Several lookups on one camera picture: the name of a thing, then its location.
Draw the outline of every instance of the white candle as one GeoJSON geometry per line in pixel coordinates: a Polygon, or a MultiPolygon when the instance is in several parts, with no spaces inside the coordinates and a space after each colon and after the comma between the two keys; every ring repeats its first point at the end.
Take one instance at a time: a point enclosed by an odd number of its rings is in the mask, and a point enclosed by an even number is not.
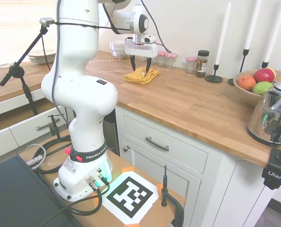
{"type": "Polygon", "coordinates": [[[221,30],[220,43],[218,45],[218,51],[217,51],[217,56],[216,56],[216,61],[215,61],[216,65],[220,64],[220,55],[221,55],[222,47],[224,45],[224,40],[225,40],[226,31],[227,31],[227,27],[228,27],[228,23],[229,23],[230,13],[231,13],[231,2],[229,2],[229,4],[227,5],[225,20],[224,20],[224,24],[223,24],[222,30],[221,30]]]}
{"type": "Polygon", "coordinates": [[[262,5],[262,0],[256,0],[254,12],[253,12],[251,23],[250,23],[250,29],[249,29],[248,37],[246,38],[245,50],[250,49],[250,44],[251,44],[251,40],[252,40],[252,37],[253,37],[253,33],[254,33],[254,29],[255,29],[257,19],[258,19],[258,14],[259,14],[259,10],[260,10],[261,5],[262,5]]]}
{"type": "Polygon", "coordinates": [[[267,54],[264,58],[264,62],[269,62],[269,59],[270,59],[270,56],[271,56],[271,53],[272,53],[272,50],[273,50],[273,47],[274,47],[274,44],[275,44],[276,37],[277,37],[280,26],[281,26],[281,8],[279,10],[279,14],[278,14],[278,18],[277,18],[277,21],[276,21],[276,24],[275,24],[275,28],[272,32],[272,36],[271,36],[271,39],[270,39],[267,54]]]}

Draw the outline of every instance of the red apple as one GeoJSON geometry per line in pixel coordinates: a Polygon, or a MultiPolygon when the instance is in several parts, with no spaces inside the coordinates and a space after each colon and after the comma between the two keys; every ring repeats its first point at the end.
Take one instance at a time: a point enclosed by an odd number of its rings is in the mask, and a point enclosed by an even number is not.
{"type": "Polygon", "coordinates": [[[254,74],[254,79],[257,82],[269,82],[272,83],[276,77],[276,73],[274,70],[270,68],[264,68],[256,71],[254,74]]]}

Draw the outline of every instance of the spice jar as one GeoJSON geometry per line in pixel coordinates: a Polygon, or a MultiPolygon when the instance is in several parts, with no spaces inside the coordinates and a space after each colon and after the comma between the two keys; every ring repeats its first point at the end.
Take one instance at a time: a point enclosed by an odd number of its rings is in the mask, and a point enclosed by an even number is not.
{"type": "Polygon", "coordinates": [[[209,51],[200,50],[197,56],[196,76],[203,78],[206,76],[209,51]]]}
{"type": "Polygon", "coordinates": [[[163,67],[166,65],[166,53],[167,52],[158,52],[158,56],[157,56],[157,66],[163,67]]]}
{"type": "Polygon", "coordinates": [[[187,57],[186,62],[186,73],[195,73],[197,66],[197,57],[187,57]]]}
{"type": "Polygon", "coordinates": [[[175,66],[176,66],[176,59],[177,59],[176,53],[168,53],[167,54],[166,68],[174,69],[175,66]]]}

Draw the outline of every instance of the butcher block countertop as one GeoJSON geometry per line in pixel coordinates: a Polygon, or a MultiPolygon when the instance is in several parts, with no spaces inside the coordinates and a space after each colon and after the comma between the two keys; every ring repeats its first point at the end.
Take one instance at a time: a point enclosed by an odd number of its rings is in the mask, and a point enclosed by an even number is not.
{"type": "MultiPolygon", "coordinates": [[[[145,63],[136,62],[137,67],[145,63]]],[[[271,148],[252,139],[247,131],[253,108],[241,102],[234,87],[224,79],[210,83],[187,74],[183,69],[160,70],[149,84],[127,82],[130,60],[114,61],[110,53],[99,52],[89,62],[86,74],[112,82],[118,90],[118,105],[153,119],[176,131],[201,140],[249,162],[266,167],[271,148]]],[[[23,65],[26,83],[38,89],[47,66],[23,65]]],[[[0,101],[22,94],[19,79],[0,87],[0,101]]]]}

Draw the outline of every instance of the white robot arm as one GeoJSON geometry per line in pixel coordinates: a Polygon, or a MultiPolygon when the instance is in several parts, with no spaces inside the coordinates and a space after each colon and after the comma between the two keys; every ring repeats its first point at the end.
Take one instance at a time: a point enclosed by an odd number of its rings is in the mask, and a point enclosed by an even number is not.
{"type": "MultiPolygon", "coordinates": [[[[106,0],[99,0],[98,2],[104,3],[106,0]]],[[[147,57],[148,72],[151,66],[151,59],[155,58],[158,54],[156,37],[146,33],[149,27],[149,19],[144,14],[145,8],[143,5],[134,5],[132,13],[117,11],[127,7],[130,2],[131,0],[110,0],[109,3],[104,3],[103,7],[112,30],[116,34],[133,34],[133,39],[125,40],[125,52],[130,55],[133,70],[135,70],[136,55],[147,57]]]]}
{"type": "MultiPolygon", "coordinates": [[[[135,6],[131,14],[117,12],[130,1],[58,0],[57,3],[57,55],[42,81],[42,92],[55,105],[71,108],[77,115],[69,125],[70,155],[54,181],[58,194],[71,202],[93,192],[89,182],[104,185],[100,175],[112,180],[102,121],[114,110],[117,91],[112,83],[85,75],[88,62],[98,51],[98,3],[105,4],[114,29],[129,28],[133,34],[133,40],[126,40],[128,54],[149,59],[157,56],[155,39],[144,35],[148,19],[141,13],[141,6],[135,6]]],[[[116,30],[120,34],[128,32],[121,29],[116,30]]]]}

